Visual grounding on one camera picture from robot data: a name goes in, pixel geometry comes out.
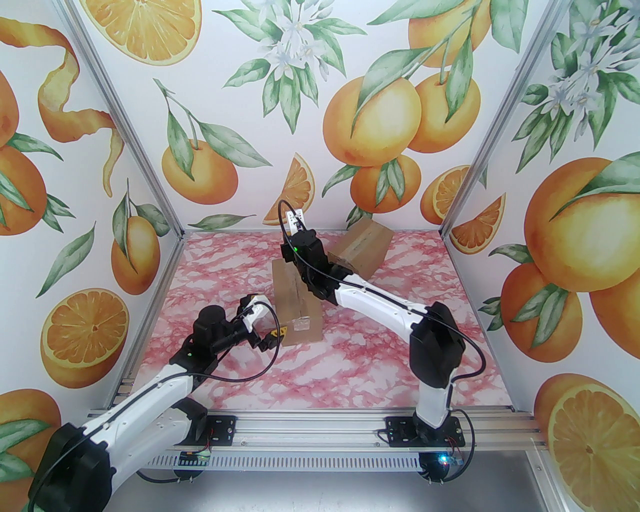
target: gray metal floor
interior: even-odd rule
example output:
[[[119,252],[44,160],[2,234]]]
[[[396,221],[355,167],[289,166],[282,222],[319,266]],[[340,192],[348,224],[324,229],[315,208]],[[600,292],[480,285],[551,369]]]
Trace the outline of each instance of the gray metal floor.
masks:
[[[168,477],[168,472],[152,472]],[[205,472],[193,484],[131,477],[106,512],[541,512],[522,452],[477,452],[465,475],[428,485],[412,473]]]

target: orange fruit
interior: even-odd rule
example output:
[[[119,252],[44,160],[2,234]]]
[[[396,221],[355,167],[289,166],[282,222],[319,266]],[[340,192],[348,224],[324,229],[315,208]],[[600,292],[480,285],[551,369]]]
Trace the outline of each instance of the orange fruit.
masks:
[[[133,216],[127,221],[127,250],[131,263],[113,241],[111,270],[120,288],[131,295],[140,295],[151,286],[160,266],[160,244],[147,219]]]
[[[80,0],[100,34],[129,57],[176,64],[193,50],[202,24],[200,0]]]
[[[602,328],[622,350],[640,359],[640,270],[589,295]]]
[[[98,382],[116,364],[129,329],[127,305],[101,288],[62,299],[47,316],[40,355],[49,376],[66,388]]]
[[[171,149],[162,155],[162,172],[173,190],[199,204],[220,204],[230,200],[238,189],[238,173],[232,162],[221,157],[204,141],[193,148],[193,163],[189,178],[173,158]]]
[[[453,167],[429,184],[420,200],[420,213],[427,222],[442,224],[468,170],[468,165]]]
[[[502,322],[513,344],[524,355],[542,363],[554,363],[567,357],[578,344],[582,333],[582,309],[578,296],[571,292],[564,302],[560,321],[547,341],[531,347],[538,318],[513,322],[531,297],[549,284],[533,263],[517,266],[504,280],[500,294]]]
[[[13,90],[2,72],[0,72],[0,147],[13,137],[18,129],[18,102]]]
[[[420,98],[409,80],[399,78],[362,108],[352,135],[362,79],[347,82],[333,96],[324,113],[323,135],[338,160],[370,167],[393,160],[411,142],[420,124]]]
[[[554,215],[611,161],[580,158],[553,171],[533,194],[524,219],[529,252],[549,281],[567,290],[611,288],[640,267],[640,196],[599,194]]]
[[[37,389],[18,389],[0,395],[0,425],[27,419],[44,421],[49,427],[12,446],[7,453],[26,462],[35,472],[51,435],[60,428],[58,405],[53,398]],[[28,501],[27,491],[32,481],[33,478],[22,478],[0,482],[0,511],[20,512]]]
[[[413,199],[413,196],[420,188],[420,180],[422,179],[420,168],[416,162],[404,155],[398,157],[398,163],[404,175],[404,195],[402,200],[398,201],[396,193],[389,187],[387,194],[382,198],[380,204],[376,206],[376,188],[382,167],[380,165],[362,167],[351,180],[351,199],[353,199],[358,208],[369,213],[387,213],[397,210]]]
[[[461,253],[476,254],[487,247],[498,232],[507,193],[502,194],[474,219],[451,230],[451,242]]]
[[[293,155],[289,173],[284,180],[282,192],[262,220],[267,226],[278,226],[278,203],[281,199],[288,201],[296,210],[302,208],[306,212],[316,195],[316,182],[309,164],[298,153]],[[282,207],[282,218],[285,219],[286,207]]]
[[[440,74],[436,73],[415,86],[422,114],[418,131],[409,142],[409,149],[420,153],[444,151],[462,139],[476,122],[480,112],[480,89],[476,81],[471,79],[465,100],[447,121],[449,106],[445,96],[446,80],[441,84]]]
[[[440,15],[409,20],[409,46],[411,48],[435,46],[462,21],[466,16],[465,11],[468,11],[475,2],[476,0],[464,0],[460,5]],[[483,0],[476,12],[473,28],[471,29],[471,48],[474,50],[478,48],[486,33],[489,32],[491,25],[489,4],[490,0]],[[456,55],[462,48],[462,44],[467,39],[470,24],[471,20],[469,19],[451,37],[449,51],[447,52],[447,66],[453,64]],[[442,65],[445,46],[446,43],[438,48],[426,60],[424,65],[429,68],[439,68]]]
[[[640,420],[634,409],[608,386],[581,375],[555,376],[541,393],[546,396],[536,404],[545,416],[549,453],[574,501],[592,512],[638,510]]]
[[[17,149],[0,148],[0,171],[22,194],[31,210],[14,204],[0,194],[0,207],[6,225],[0,223],[0,235],[17,235],[33,228],[47,207],[47,190],[36,166]]]

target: pink marble surface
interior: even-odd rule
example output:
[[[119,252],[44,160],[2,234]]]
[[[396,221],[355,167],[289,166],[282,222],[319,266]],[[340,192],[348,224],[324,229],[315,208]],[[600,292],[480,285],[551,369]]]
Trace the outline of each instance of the pink marble surface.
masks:
[[[320,233],[330,247],[339,232]],[[198,311],[219,304],[227,317],[248,293],[273,301],[271,260],[280,257],[279,232],[192,234],[173,278],[135,387],[148,382],[191,332]],[[504,405],[511,401],[486,345],[467,296],[436,231],[396,232],[372,284],[427,305],[438,300],[452,311],[458,327],[480,343],[487,358],[484,374],[458,383],[453,403]],[[250,383],[207,382],[194,397],[212,409],[304,409],[412,407],[418,380],[408,363],[408,345],[359,313],[324,302],[324,340],[281,349],[278,362]],[[258,329],[262,334],[271,324]],[[241,345],[216,374],[242,378],[258,373],[271,353]],[[473,371],[479,357],[467,348],[459,373]]]

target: brown cardboard box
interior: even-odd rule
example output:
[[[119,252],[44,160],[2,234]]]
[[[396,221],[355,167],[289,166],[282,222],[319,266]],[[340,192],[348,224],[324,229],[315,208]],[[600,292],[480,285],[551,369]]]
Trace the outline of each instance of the brown cardboard box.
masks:
[[[327,250],[327,257],[368,280],[384,262],[393,236],[389,228],[363,217]]]
[[[302,282],[296,266],[273,260],[271,271],[276,313],[280,326],[287,327],[282,345],[322,341],[322,303]]]

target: orange slice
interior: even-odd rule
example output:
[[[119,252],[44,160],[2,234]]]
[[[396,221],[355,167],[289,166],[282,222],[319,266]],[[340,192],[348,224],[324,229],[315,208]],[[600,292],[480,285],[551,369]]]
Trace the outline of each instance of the orange slice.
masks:
[[[316,195],[316,182],[307,162],[298,153],[295,153],[289,168],[289,174],[282,187],[282,192],[276,199],[269,212],[262,220],[267,226],[279,225],[278,202],[281,199],[289,201],[296,210],[302,208],[306,212],[311,206]],[[282,218],[285,216],[285,208],[282,209]]]
[[[640,509],[640,420],[596,380],[568,389],[551,411],[549,451],[583,510]]]
[[[468,170],[468,165],[451,168],[427,187],[420,200],[420,212],[427,222],[442,224]]]
[[[195,46],[200,0],[80,0],[87,15],[118,50],[145,64],[168,66]]]
[[[129,311],[115,293],[90,288],[66,297],[42,327],[40,354],[51,378],[68,388],[98,382],[115,365]]]
[[[502,222],[506,196],[502,194],[476,218],[451,230],[449,237],[456,249],[464,254],[476,254],[491,243]]]

